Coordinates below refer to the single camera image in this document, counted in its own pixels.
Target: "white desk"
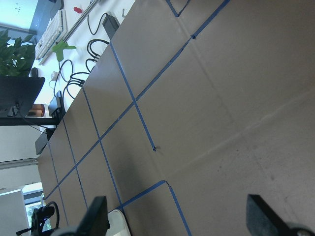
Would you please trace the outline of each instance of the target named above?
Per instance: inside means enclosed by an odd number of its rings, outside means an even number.
[[[90,25],[93,32],[95,32],[98,22],[104,12],[108,12],[110,15],[116,17],[116,19],[121,24],[124,20],[123,9],[125,9],[125,15],[129,12],[131,6],[133,5],[134,0],[101,0],[95,8],[90,13]],[[69,1],[64,0],[64,9],[66,13],[66,22],[67,28],[70,30],[75,22],[79,19],[81,14],[75,12],[73,10],[74,7],[79,7],[83,9],[83,11],[89,6],[89,0],[76,0],[76,1]],[[110,41],[108,35],[102,26],[99,27],[99,30],[96,35],[92,35],[88,28],[87,19],[82,22],[79,28],[75,31],[75,33],[71,36],[71,38],[67,41],[69,45],[76,46],[75,50],[64,50],[64,60],[70,59],[73,62],[73,71],[74,72],[88,72],[85,66],[85,60],[87,58],[91,58],[88,54],[86,47],[87,43],[91,39],[103,39],[106,41]],[[98,53],[102,54],[105,50],[107,45],[104,43],[95,43],[93,45],[93,50]],[[93,63],[89,63],[90,69],[93,66]],[[58,61],[56,59],[55,53],[52,53],[48,59],[44,62],[43,65],[39,65],[39,61],[35,60],[33,67],[38,68],[38,73],[40,77],[45,77],[46,81],[45,84],[38,95],[35,103],[43,103],[49,104],[53,98],[53,90],[49,86],[51,74],[53,71],[58,72],[59,66]],[[71,65],[67,62],[62,70],[63,74],[65,75],[66,80],[69,79],[71,74]],[[87,75],[79,75],[78,78],[86,79]],[[57,84],[56,84],[56,92],[59,90],[63,90],[66,83],[62,80],[61,76],[59,77]],[[78,86],[69,86],[69,91],[72,96],[76,96],[80,87]],[[65,92],[64,96],[64,105],[65,109],[68,110],[69,106],[71,105],[73,99]]]

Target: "green leaves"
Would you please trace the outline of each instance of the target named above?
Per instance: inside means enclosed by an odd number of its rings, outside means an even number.
[[[10,76],[28,76],[35,60],[35,45],[22,45],[32,38],[28,35],[15,40],[14,45],[7,42],[8,30],[0,32],[0,74]]]

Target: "wall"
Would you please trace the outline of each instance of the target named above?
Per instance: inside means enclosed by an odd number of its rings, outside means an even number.
[[[0,162],[37,157],[40,132],[29,126],[0,126]],[[0,190],[40,182],[37,166],[0,170]]]
[[[13,236],[29,227],[21,191],[0,196],[1,235]]]
[[[0,162],[37,157],[40,132],[29,126],[0,126]]]
[[[0,170],[0,189],[20,188],[26,184],[40,182],[36,165]]]

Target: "white surface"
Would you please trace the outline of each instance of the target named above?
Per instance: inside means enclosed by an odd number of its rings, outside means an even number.
[[[72,28],[75,22],[79,19],[80,14],[73,10],[74,7],[79,7],[83,9],[83,11],[88,7],[90,1],[89,0],[78,0],[78,1],[64,1],[64,10],[66,12],[66,21],[68,30]],[[133,5],[134,0],[102,0],[100,1],[96,7],[90,13],[90,25],[92,31],[96,30],[97,24],[102,16],[103,13],[108,12],[110,15],[115,16],[119,23],[121,24],[123,21],[122,12],[123,8],[125,9],[125,15],[129,12],[131,6]],[[90,55],[87,53],[86,47],[87,43],[91,39],[103,39],[109,41],[109,38],[105,32],[104,27],[102,24],[99,27],[99,30],[96,35],[91,35],[87,19],[82,22],[79,28],[74,32],[71,38],[67,41],[70,46],[76,46],[75,50],[64,50],[64,60],[70,59],[73,61],[73,72],[87,72],[85,67],[85,60],[91,58]],[[106,45],[103,43],[95,43],[93,45],[93,50],[98,53],[102,54],[105,50]],[[36,103],[44,103],[49,104],[53,98],[53,90],[49,87],[50,76],[53,71],[58,71],[59,66],[56,59],[55,53],[52,53],[47,60],[44,62],[43,65],[38,65],[39,61],[35,61],[33,67],[38,68],[38,73],[40,77],[45,77],[46,81],[45,84],[37,97]],[[93,63],[89,63],[89,68],[93,67]],[[66,80],[69,79],[71,74],[71,66],[70,63],[67,62],[63,68],[63,74]],[[86,79],[87,75],[79,75],[77,76],[80,79]],[[60,77],[56,84],[56,92],[61,90],[63,91],[64,86],[66,83]],[[79,91],[78,86],[69,86],[69,91],[73,96]],[[72,103],[71,97],[65,93],[64,104],[66,110]]]
[[[0,24],[28,30],[33,20],[37,2],[38,0],[0,0]]]
[[[0,196],[0,231],[3,236],[14,236],[29,227],[22,192]]]
[[[40,182],[38,168],[34,166],[23,166],[0,171],[0,189],[12,189],[23,187],[26,184]]]
[[[124,215],[119,210],[113,210],[108,213],[108,221],[110,229],[107,230],[105,236],[130,236],[130,232],[125,220]],[[59,236],[67,232],[75,232],[77,226],[69,226],[66,228],[58,229],[52,236]]]
[[[29,126],[0,126],[0,161],[37,157],[35,141],[39,136],[40,132]]]
[[[108,221],[110,229],[107,230],[106,236],[130,236],[125,217],[119,210],[108,213]]]

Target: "desk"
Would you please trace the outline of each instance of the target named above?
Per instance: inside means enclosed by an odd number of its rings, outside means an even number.
[[[90,24],[93,31],[96,30],[97,24],[104,12],[109,12],[111,15],[115,16],[116,19],[121,24],[124,20],[123,15],[123,9],[125,12],[125,15],[130,10],[132,4],[134,3],[134,0],[102,0],[100,3],[97,4],[97,6],[92,10],[90,13]],[[78,14],[73,10],[73,8],[79,7],[83,10],[85,10],[90,4],[89,0],[76,0],[76,1],[64,1],[64,9],[66,13],[66,23],[67,28],[70,30],[72,26],[75,24],[75,22],[79,19],[81,14]],[[77,29],[77,31],[72,35],[72,37],[67,41],[69,45],[74,45],[77,47],[76,50],[64,50],[64,59],[70,59],[73,61],[74,64],[74,72],[87,72],[87,69],[85,67],[85,60],[87,58],[90,58],[90,55],[88,54],[86,50],[87,43],[91,39],[100,38],[106,41],[110,41],[107,33],[102,25],[100,25],[99,31],[96,35],[91,35],[89,32],[87,19],[80,25],[80,27]],[[102,54],[105,50],[106,45],[104,44],[95,44],[93,46],[93,49],[95,52]],[[50,101],[53,98],[53,91],[50,88],[50,86],[54,86],[54,82],[50,83],[51,74],[53,71],[58,72],[58,62],[56,59],[55,53],[52,53],[49,58],[44,62],[43,65],[39,65],[39,61],[35,60],[33,67],[38,68],[39,70],[39,76],[45,77],[46,82],[43,86],[42,91],[37,97],[36,103],[43,103],[43,104],[49,104]],[[63,68],[63,74],[67,77],[71,74],[71,67],[70,64],[66,64]],[[86,76],[79,76],[81,79],[86,79]],[[61,79],[58,79],[56,91],[63,90],[65,86],[65,82]],[[76,94],[79,91],[79,88],[77,86],[70,86],[69,91],[73,96],[76,96]],[[72,98],[66,93],[65,94],[65,108],[66,110],[69,108],[69,106],[72,103]]]
[[[185,4],[136,1],[39,157],[61,227],[106,195],[133,235],[249,235],[249,193],[314,227],[314,1]]]

